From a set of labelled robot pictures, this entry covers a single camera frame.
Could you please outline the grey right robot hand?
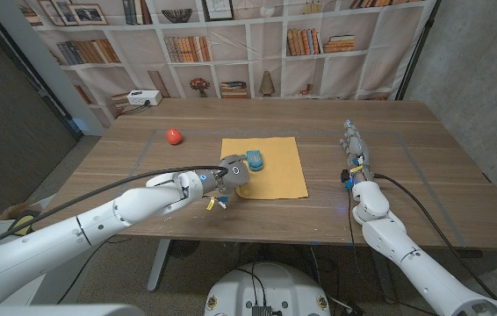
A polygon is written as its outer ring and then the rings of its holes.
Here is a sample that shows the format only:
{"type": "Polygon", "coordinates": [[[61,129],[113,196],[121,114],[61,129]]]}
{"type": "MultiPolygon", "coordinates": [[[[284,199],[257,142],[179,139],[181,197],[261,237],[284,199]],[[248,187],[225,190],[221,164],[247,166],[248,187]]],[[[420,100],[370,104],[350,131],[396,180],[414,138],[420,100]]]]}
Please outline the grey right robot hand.
{"type": "Polygon", "coordinates": [[[366,142],[349,119],[343,123],[343,126],[345,132],[340,143],[347,156],[350,181],[353,184],[372,181],[374,174],[371,171],[370,151],[366,142]]]}

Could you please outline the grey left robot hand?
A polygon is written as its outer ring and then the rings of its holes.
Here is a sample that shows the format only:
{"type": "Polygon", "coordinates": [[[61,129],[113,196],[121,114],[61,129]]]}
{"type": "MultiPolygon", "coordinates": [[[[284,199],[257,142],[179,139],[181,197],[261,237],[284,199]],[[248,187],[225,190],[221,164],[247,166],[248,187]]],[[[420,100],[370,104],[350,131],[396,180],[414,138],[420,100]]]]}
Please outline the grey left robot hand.
{"type": "Polygon", "coordinates": [[[227,171],[220,169],[215,176],[219,193],[229,195],[236,188],[249,182],[249,169],[245,164],[246,159],[245,154],[231,154],[220,160],[218,166],[227,171]]]}

